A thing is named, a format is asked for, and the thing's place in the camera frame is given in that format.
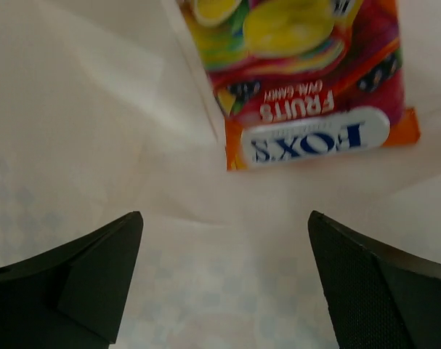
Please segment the blue checkered paper bag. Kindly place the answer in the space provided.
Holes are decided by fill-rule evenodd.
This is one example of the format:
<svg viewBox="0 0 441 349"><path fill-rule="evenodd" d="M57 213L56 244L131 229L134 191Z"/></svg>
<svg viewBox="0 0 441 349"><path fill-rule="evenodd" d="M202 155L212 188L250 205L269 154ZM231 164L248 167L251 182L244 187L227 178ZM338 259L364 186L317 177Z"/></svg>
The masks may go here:
<svg viewBox="0 0 441 349"><path fill-rule="evenodd" d="M400 1L421 139L252 172L162 1L0 1L0 267L138 210L118 348L336 348L317 210L441 263L441 1Z"/></svg>

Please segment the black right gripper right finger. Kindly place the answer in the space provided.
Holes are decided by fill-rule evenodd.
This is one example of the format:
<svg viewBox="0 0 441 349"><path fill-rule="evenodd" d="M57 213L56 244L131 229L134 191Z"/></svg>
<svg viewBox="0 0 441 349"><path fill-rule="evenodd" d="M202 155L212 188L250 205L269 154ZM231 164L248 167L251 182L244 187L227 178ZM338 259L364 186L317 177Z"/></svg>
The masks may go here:
<svg viewBox="0 0 441 349"><path fill-rule="evenodd" d="M441 264L313 211L307 228L340 348L441 348Z"/></svg>

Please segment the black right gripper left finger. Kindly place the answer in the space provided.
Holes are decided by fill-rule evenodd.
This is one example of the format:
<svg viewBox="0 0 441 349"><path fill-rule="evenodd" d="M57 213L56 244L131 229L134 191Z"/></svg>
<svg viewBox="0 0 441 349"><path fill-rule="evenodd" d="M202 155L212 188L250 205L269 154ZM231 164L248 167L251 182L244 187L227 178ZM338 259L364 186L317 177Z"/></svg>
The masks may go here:
<svg viewBox="0 0 441 349"><path fill-rule="evenodd" d="M118 338L143 232L130 212L0 268L0 348L109 348Z"/></svg>

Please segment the colourful red candy bag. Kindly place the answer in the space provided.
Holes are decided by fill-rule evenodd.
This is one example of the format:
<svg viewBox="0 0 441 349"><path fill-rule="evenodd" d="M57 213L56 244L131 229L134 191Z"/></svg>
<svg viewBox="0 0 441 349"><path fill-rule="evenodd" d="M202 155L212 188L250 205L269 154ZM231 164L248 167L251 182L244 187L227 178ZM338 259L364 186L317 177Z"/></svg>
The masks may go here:
<svg viewBox="0 0 441 349"><path fill-rule="evenodd" d="M419 141L395 1L179 1L230 171Z"/></svg>

